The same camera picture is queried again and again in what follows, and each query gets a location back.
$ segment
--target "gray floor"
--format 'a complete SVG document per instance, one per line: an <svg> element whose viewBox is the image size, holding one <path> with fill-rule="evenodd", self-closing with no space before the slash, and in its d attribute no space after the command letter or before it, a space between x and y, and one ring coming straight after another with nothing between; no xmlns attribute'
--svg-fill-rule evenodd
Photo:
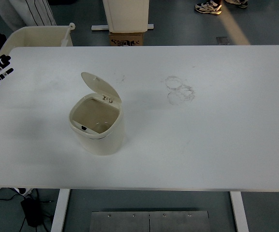
<svg viewBox="0 0 279 232"><path fill-rule="evenodd" d="M194 11L196 0L150 0L149 23L155 29L144 35L144 45L218 45L216 37L228 37L230 45L279 44L279 0L250 0L247 9L223 3L220 15ZM52 6L58 25L74 22L74 46L108 46L108 31L92 32L92 25L107 24L102 0L77 0L72 5ZM0 18L0 32L12 32ZM2 189L0 197L13 192ZM53 213L57 189L41 189L43 208ZM279 193L242 193L250 232L279 232ZM19 231L24 214L16 196L0 201L0 231ZM160 192L72 190L64 231L88 231L92 211L207 210L213 232L235 231L228 192ZM45 221L47 228L50 221ZM27 224L23 232L35 231Z"/></svg>

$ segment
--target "open lid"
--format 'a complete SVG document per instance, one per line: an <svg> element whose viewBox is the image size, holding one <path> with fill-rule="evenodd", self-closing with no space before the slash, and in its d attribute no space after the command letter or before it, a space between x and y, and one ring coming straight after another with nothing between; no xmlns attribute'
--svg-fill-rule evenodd
<svg viewBox="0 0 279 232"><path fill-rule="evenodd" d="M85 81L87 86L89 86L89 88L92 89L94 92L109 97L113 102L122 103L121 98L119 97L115 89L112 88L111 85L105 82L103 79L88 72L82 72L81 77Z"/></svg>

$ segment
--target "person's foot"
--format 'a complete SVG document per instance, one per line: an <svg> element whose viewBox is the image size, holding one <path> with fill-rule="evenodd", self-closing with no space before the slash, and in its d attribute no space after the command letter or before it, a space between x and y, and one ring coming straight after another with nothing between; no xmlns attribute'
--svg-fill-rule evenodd
<svg viewBox="0 0 279 232"><path fill-rule="evenodd" d="M225 0L227 3L235 4L240 8L246 8L248 6L248 0Z"/></svg>
<svg viewBox="0 0 279 232"><path fill-rule="evenodd" d="M213 0L196 4L195 10L199 13L218 15L221 13L221 4L216 4Z"/></svg>

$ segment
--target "metal plate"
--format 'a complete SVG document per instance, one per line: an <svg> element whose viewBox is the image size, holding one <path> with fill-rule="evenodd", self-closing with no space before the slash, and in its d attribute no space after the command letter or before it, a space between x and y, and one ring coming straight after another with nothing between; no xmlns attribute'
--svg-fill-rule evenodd
<svg viewBox="0 0 279 232"><path fill-rule="evenodd" d="M149 232L149 212L92 212L90 232Z"/></svg>
<svg viewBox="0 0 279 232"><path fill-rule="evenodd" d="M92 212L90 232L209 232L207 211Z"/></svg>
<svg viewBox="0 0 279 232"><path fill-rule="evenodd" d="M207 211L150 212L150 232L209 232Z"/></svg>

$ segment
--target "storage bin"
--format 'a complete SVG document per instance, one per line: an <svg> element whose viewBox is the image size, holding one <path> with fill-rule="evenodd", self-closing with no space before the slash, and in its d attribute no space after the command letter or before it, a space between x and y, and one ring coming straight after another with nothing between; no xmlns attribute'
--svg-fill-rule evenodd
<svg viewBox="0 0 279 232"><path fill-rule="evenodd" d="M24 27L13 32L0 50L1 55L9 55L15 47L67 47L73 46L70 32L75 24L68 26Z"/></svg>
<svg viewBox="0 0 279 232"><path fill-rule="evenodd" d="M109 31L146 32L149 0L103 0Z"/></svg>
<svg viewBox="0 0 279 232"><path fill-rule="evenodd" d="M80 144L95 155L118 151L124 138L121 99L104 80L88 72L81 73L87 86L95 93L84 96L71 110L71 128Z"/></svg>

